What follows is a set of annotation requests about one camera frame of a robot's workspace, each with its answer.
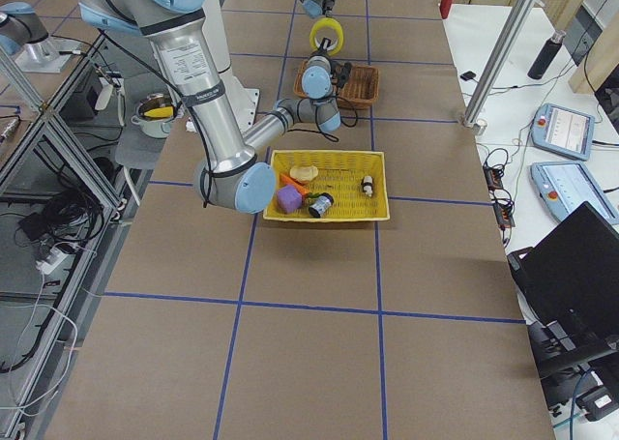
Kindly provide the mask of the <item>toy croissant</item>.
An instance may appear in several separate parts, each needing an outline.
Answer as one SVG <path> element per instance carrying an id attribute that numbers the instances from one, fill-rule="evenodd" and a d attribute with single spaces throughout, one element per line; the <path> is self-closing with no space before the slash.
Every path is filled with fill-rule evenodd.
<path id="1" fill-rule="evenodd" d="M 318 174 L 319 170 L 314 165 L 294 165 L 289 169 L 289 177 L 301 185 L 312 182 Z"/>

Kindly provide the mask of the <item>aluminium frame post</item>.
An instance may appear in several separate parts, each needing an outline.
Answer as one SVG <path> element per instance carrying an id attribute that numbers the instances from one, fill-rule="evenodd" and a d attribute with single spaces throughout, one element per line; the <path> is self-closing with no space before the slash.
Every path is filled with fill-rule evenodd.
<path id="1" fill-rule="evenodd" d="M 482 135 L 485 127 L 480 114 L 501 72 L 516 39 L 537 0 L 516 0 L 490 53 L 472 98 L 460 118 L 460 123 L 474 135 Z"/>

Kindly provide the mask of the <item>teach pendant near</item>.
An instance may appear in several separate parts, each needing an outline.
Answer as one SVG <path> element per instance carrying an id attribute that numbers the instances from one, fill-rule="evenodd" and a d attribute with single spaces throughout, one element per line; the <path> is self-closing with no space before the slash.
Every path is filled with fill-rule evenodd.
<path id="1" fill-rule="evenodd" d="M 611 225 L 618 224 L 618 211 L 581 161 L 535 162 L 530 176 L 551 215 L 563 221 L 588 202 Z"/>

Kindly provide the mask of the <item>teach pendant far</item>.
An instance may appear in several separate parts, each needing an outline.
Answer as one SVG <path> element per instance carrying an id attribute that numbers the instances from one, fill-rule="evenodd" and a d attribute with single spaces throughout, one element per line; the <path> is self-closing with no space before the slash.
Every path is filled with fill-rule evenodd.
<path id="1" fill-rule="evenodd" d="M 593 144 L 595 118 L 553 103 L 544 103 L 530 128 L 533 145 L 578 161 L 588 161 Z"/>

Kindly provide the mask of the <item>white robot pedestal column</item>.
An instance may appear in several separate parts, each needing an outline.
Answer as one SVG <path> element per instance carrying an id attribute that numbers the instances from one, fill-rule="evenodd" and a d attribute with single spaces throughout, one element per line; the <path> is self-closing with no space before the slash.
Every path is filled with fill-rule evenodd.
<path id="1" fill-rule="evenodd" d="M 202 0 L 201 9 L 199 34 L 208 57 L 209 80 L 220 85 L 225 94 L 206 106 L 201 105 L 198 117 L 210 135 L 236 129 L 244 136 L 254 123 L 259 90 L 246 88 L 233 71 L 220 0 Z"/>

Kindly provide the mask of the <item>brown wicker basket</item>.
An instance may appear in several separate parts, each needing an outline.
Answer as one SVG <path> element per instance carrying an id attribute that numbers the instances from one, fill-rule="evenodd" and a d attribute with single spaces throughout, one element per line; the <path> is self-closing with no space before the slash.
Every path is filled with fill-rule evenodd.
<path id="1" fill-rule="evenodd" d="M 356 111 L 370 108 L 377 101 L 378 89 L 379 70 L 375 67 L 353 65 L 348 83 L 338 90 L 335 71 L 327 73 L 318 66 L 308 68 L 307 61 L 299 68 L 293 86 L 294 93 L 311 104 Z"/>

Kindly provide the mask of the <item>toy carrot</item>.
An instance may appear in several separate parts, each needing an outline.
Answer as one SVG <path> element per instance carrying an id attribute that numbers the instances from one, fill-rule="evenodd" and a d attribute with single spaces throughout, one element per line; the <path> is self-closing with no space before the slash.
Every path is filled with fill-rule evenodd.
<path id="1" fill-rule="evenodd" d="M 289 175 L 285 173 L 280 174 L 280 182 L 282 183 L 284 187 L 291 186 L 296 192 L 298 192 L 301 195 L 301 197 L 304 200 L 311 199 L 311 198 L 317 198 L 319 196 L 319 193 L 311 192 L 306 186 L 297 182 L 296 180 L 294 180 L 292 177 L 290 177 Z"/>

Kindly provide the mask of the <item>teach pendant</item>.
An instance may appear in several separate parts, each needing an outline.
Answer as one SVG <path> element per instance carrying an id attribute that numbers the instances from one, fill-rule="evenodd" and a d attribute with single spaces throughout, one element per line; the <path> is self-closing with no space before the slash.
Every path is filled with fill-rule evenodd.
<path id="1" fill-rule="evenodd" d="M 551 215 L 563 221 L 588 202 L 611 225 L 618 224 L 618 211 L 581 161 L 535 162 L 530 176 Z"/>
<path id="2" fill-rule="evenodd" d="M 588 161 L 593 144 L 595 118 L 553 103 L 544 103 L 530 128 L 533 145 L 578 161 Z"/>

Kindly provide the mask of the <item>black water bottle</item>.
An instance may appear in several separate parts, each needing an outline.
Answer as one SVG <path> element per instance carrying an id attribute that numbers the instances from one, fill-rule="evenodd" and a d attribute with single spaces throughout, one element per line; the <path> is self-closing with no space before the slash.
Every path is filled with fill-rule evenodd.
<path id="1" fill-rule="evenodd" d="M 555 30 L 545 41 L 527 73 L 529 78 L 534 80 L 543 78 L 550 64 L 559 52 L 566 35 L 567 33 L 564 30 Z"/>

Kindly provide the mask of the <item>toy panda figurine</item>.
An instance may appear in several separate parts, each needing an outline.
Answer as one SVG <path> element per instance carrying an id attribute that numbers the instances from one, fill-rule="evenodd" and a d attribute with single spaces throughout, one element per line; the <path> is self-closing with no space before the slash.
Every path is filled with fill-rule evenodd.
<path id="1" fill-rule="evenodd" d="M 367 197 L 373 197 L 373 178 L 370 175 L 366 175 L 362 179 L 361 183 L 362 193 Z"/>

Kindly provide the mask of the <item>yellow tape roll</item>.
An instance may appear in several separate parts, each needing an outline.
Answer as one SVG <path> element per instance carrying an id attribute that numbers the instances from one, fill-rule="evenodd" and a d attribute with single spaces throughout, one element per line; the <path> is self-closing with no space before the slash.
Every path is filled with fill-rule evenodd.
<path id="1" fill-rule="evenodd" d="M 309 45 L 314 51 L 318 51 L 320 41 L 330 38 L 334 42 L 334 50 L 330 56 L 338 54 L 344 45 L 344 34 L 341 24 L 334 18 L 321 17 L 314 22 L 309 31 Z"/>

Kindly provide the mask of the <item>yellow woven basket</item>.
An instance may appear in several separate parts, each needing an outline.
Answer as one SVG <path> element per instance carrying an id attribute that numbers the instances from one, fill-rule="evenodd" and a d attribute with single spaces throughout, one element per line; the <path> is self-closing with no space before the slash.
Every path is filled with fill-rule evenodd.
<path id="1" fill-rule="evenodd" d="M 390 218 L 387 194 L 385 156 L 382 152 L 342 150 L 274 150 L 270 156 L 278 186 L 280 174 L 289 174 L 294 165 L 314 165 L 319 174 L 307 184 L 311 192 L 329 193 L 335 200 L 321 219 L 309 213 L 309 201 L 291 214 L 285 214 L 273 199 L 263 211 L 265 220 L 292 222 L 353 222 L 379 221 Z M 373 197 L 362 193 L 364 176 L 373 178 Z"/>

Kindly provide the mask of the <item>black laptop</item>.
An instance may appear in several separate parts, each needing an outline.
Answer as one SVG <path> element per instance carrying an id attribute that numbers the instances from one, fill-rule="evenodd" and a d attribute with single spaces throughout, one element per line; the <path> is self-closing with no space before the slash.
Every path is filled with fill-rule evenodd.
<path id="1" fill-rule="evenodd" d="M 618 333 L 618 232 L 581 203 L 535 247 L 508 255 L 516 285 L 539 320 Z"/>

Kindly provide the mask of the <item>purple foam block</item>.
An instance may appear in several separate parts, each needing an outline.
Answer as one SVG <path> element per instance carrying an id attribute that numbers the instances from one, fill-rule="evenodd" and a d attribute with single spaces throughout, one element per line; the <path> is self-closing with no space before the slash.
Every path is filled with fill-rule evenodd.
<path id="1" fill-rule="evenodd" d="M 278 206 L 285 214 L 291 214 L 303 205 L 303 196 L 292 185 L 285 185 L 276 193 Z"/>

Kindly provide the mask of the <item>white pot with lid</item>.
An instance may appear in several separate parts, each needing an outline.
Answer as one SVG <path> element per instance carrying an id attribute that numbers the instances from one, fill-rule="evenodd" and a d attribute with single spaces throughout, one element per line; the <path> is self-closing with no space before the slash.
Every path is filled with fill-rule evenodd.
<path id="1" fill-rule="evenodd" d="M 167 138 L 175 112 L 176 108 L 169 95 L 153 93 L 137 103 L 131 122 L 149 137 Z"/>

